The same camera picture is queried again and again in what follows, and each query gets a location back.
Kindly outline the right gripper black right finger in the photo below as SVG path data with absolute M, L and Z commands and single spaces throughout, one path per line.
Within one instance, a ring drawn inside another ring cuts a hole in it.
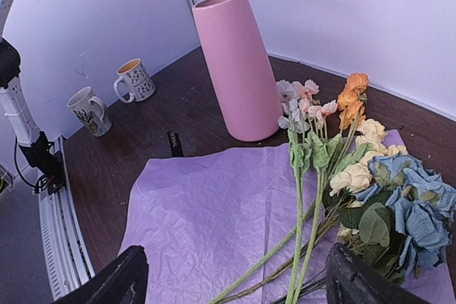
M 328 303 L 425 303 L 366 265 L 343 244 L 332 245 L 326 258 Z

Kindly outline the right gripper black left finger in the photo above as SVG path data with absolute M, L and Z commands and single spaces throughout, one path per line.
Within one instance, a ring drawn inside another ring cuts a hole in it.
M 130 246 L 63 303 L 144 303 L 149 265 L 142 246 Z

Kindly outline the purple tissue paper sheet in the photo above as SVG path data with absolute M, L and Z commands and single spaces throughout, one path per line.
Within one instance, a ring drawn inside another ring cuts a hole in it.
M 273 303 L 291 271 L 296 181 L 289 146 L 149 160 L 130 193 L 122 249 L 142 246 L 147 303 L 209 303 L 241 276 L 242 303 Z

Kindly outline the peach poppy flower stem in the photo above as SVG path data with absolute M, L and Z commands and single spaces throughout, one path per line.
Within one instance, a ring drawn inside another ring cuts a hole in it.
M 301 258 L 296 278 L 296 285 L 294 291 L 293 303 L 298 300 L 299 292 L 304 283 L 304 279 L 309 268 L 311 254 L 316 244 L 316 235 L 321 215 L 324 181 L 326 171 L 329 167 L 332 152 L 329 152 L 330 141 L 328 140 L 328 133 L 326 128 L 326 118 L 335 113 L 338 108 L 337 102 L 332 100 L 323 105 L 319 104 L 314 96 L 319 92 L 319 86 L 312 80 L 306 80 L 304 83 L 294 81 L 293 83 L 296 92 L 299 94 L 298 105 L 301 112 L 301 121 L 304 125 L 304 132 L 299 135 L 299 142 L 304 148 L 304 177 L 310 167 L 313 167 L 317 173 L 317 188 L 316 198 L 313 204 L 305 212 L 309 213 L 312 218 L 312 227 L 309 234 L 309 239 L 306 244 L 306 253 L 304 258 Z M 303 178 L 303 192 L 302 203 L 304 199 L 304 178 Z M 303 217 L 303 227 L 305 222 L 305 214 Z

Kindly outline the black ribbon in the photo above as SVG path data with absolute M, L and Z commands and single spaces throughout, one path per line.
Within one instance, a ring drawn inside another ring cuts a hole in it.
M 174 131 L 169 131 L 167 132 L 167 138 L 170 144 L 172 157 L 184 157 L 182 143 L 178 133 Z

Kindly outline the white blossom flower stem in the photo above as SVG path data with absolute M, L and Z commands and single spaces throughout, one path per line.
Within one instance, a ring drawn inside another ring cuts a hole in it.
M 302 228 L 303 228 L 303 178 L 304 178 L 304 148 L 299 142 L 299 135 L 304 132 L 304 125 L 301 121 L 301 112 L 298 105 L 299 94 L 296 92 L 293 84 L 286 80 L 276 82 L 282 110 L 284 114 L 279 118 L 279 127 L 287 129 L 289 138 L 289 155 L 291 167 L 294 171 L 296 180 L 296 240 L 294 257 L 291 270 L 291 279 L 289 282 L 289 289 L 286 295 L 286 304 L 293 303 L 294 291 L 296 285 L 296 278 L 299 268 L 301 243 L 302 243 Z

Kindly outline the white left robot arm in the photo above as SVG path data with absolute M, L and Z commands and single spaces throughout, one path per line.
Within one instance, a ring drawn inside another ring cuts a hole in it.
M 1 30 L 4 30 L 14 0 L 1 0 Z M 19 52 L 1 35 L 1 105 L 14 129 L 18 144 L 30 148 L 40 136 L 21 89 Z

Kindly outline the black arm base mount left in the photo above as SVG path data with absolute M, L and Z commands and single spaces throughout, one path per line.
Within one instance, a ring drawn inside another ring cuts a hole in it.
M 48 141 L 44 132 L 40 132 L 38 139 L 31 147 L 19 145 L 30 167 L 38 168 L 42 175 L 33 186 L 34 194 L 47 191 L 54 194 L 66 185 L 66 177 L 60 152 L 51 154 L 53 143 Z

